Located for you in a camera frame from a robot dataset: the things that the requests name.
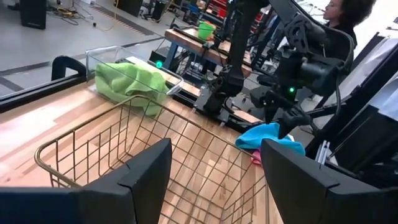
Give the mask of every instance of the green cloth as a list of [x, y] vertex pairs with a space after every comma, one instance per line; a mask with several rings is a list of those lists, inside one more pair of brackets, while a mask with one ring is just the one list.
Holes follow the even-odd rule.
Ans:
[[[98, 92], [118, 103], [133, 95], [141, 95], [161, 104], [169, 90], [162, 74], [133, 63], [98, 64], [95, 85]], [[131, 106], [143, 108], [149, 116], [157, 115], [161, 110], [161, 107], [143, 98], [133, 99]]]

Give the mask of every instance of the wooden table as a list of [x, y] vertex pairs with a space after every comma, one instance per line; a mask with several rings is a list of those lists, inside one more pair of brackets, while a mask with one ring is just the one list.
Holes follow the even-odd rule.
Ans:
[[[131, 60], [135, 63], [141, 63], [150, 67], [150, 65], [136, 58], [131, 58]], [[158, 72], [162, 73], [166, 80], [177, 82], [177, 79], [171, 77], [169, 74], [161, 72], [160, 70], [158, 70]], [[89, 82], [74, 86], [0, 115], [0, 184], [2, 186], [50, 186], [49, 174], [38, 167], [33, 159], [36, 149], [43, 143], [57, 138], [59, 135], [73, 129], [97, 114], [114, 107], [114, 103], [109, 102], [89, 89], [89, 86], [92, 86], [92, 84], [92, 82]], [[183, 88], [196, 95], [199, 94], [199, 90], [191, 85], [185, 84]], [[164, 106], [170, 109], [170, 111], [179, 114], [196, 127], [200, 127], [212, 133], [218, 133], [220, 139], [229, 142], [231, 145], [233, 145], [235, 139], [239, 136], [239, 133], [236, 131], [226, 127], [220, 127], [205, 117], [192, 113], [191, 108], [187, 108], [174, 100], [165, 101]], [[236, 110], [236, 114], [249, 121], [256, 120], [242, 111]], [[90, 123], [89, 126], [79, 129], [79, 131], [76, 132], [76, 142], [86, 142], [86, 139], [91, 138], [93, 135], [97, 135], [118, 119], [119, 116], [117, 113], [111, 113], [109, 116], [104, 116]], [[135, 123], [136, 121], [134, 119], [130, 122], [129, 127], [142, 126], [142, 123]], [[73, 141], [71, 141], [71, 138], [68, 136], [58, 143], [65, 151], [73, 148]], [[183, 146], [177, 145], [174, 149], [174, 155], [177, 154], [176, 150], [180, 147], [182, 148]], [[54, 165], [54, 150], [44, 151], [41, 158], [43, 158], [45, 163]], [[63, 166], [72, 166], [71, 162], [72, 161], [69, 160], [69, 164], [63, 164]], [[249, 178], [246, 179], [243, 184], [251, 184], [251, 179], [254, 181], [264, 176], [264, 171], [261, 167], [254, 165], [251, 167], [252, 169], [248, 171]], [[268, 195], [269, 200], [268, 205], [266, 205], [266, 198]], [[177, 197], [176, 195], [166, 196], [167, 198], [165, 198], [165, 200], [170, 202], [174, 200], [174, 197]], [[271, 193], [267, 187], [260, 190], [259, 193], [254, 196], [253, 200], [255, 204], [253, 223], [282, 223]], [[181, 221], [178, 223], [184, 223], [184, 221], [181, 220], [182, 217], [177, 217], [178, 214], [176, 212], [172, 213], [170, 209], [173, 208], [164, 206], [163, 212], [169, 212], [170, 216]], [[162, 217], [160, 223], [166, 223], [166, 219]]]
[[[184, 32], [193, 35], [195, 37], [198, 36], [198, 31], [195, 28], [185, 29]], [[180, 34], [173, 29], [168, 29], [164, 34], [165, 38], [172, 43], [170, 46], [169, 53], [167, 55], [166, 62], [164, 63], [165, 68], [169, 68], [172, 59], [175, 57], [178, 47], [182, 47], [184, 49], [189, 50], [197, 55], [202, 55], [204, 49], [202, 48], [202, 44], [189, 38], [186, 35]], [[229, 48], [231, 47], [231, 43], [228, 41], [224, 41], [220, 43], [219, 49], [229, 52]], [[226, 60], [228, 56], [222, 53], [219, 53], [215, 50], [209, 50], [205, 54], [205, 59], [217, 64], [217, 65], [226, 65]], [[251, 64], [250, 53], [246, 51], [244, 56], [244, 61], [248, 64]], [[242, 65], [242, 72], [245, 77], [250, 76], [252, 70], [248, 65]]]

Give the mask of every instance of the concrete floor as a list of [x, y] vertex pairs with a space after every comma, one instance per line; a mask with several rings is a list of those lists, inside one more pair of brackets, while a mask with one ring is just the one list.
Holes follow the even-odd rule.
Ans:
[[[160, 39], [168, 29], [174, 16], [166, 14], [159, 23], [136, 18], [124, 11], [113, 7], [113, 0], [96, 0], [96, 3], [118, 15], [153, 32], [151, 35], [142, 35], [126, 26], [114, 22], [89, 5], [80, 2], [80, 5], [93, 15], [92, 21], [78, 21], [78, 26], [47, 16], [47, 28], [36, 30], [20, 25], [19, 12], [10, 11], [0, 5], [0, 96], [21, 91], [37, 85], [50, 82], [51, 61], [59, 55], [77, 57], [85, 63], [84, 53], [88, 49], [107, 47], [110, 45], [128, 45], [128, 50], [140, 58], [149, 59], [152, 50], [170, 45], [170, 42]], [[186, 24], [176, 21], [180, 26]], [[247, 90], [258, 87], [256, 75], [251, 75], [244, 84]], [[311, 108], [314, 102], [305, 103]], [[296, 141], [303, 145], [310, 142], [312, 136], [299, 128], [292, 131]]]

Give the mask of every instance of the gold wire basket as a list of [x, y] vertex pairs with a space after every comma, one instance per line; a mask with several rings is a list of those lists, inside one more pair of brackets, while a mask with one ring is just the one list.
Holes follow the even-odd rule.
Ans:
[[50, 173], [52, 187], [84, 186], [170, 138], [172, 168], [159, 223], [269, 222], [266, 180], [250, 154], [162, 105], [157, 116], [145, 115], [131, 106], [142, 97], [39, 147], [35, 160]]

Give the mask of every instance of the curly hair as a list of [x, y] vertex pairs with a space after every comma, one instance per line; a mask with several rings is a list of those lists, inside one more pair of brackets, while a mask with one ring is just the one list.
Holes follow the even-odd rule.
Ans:
[[343, 0], [340, 22], [352, 26], [360, 24], [371, 14], [375, 2], [376, 0]]

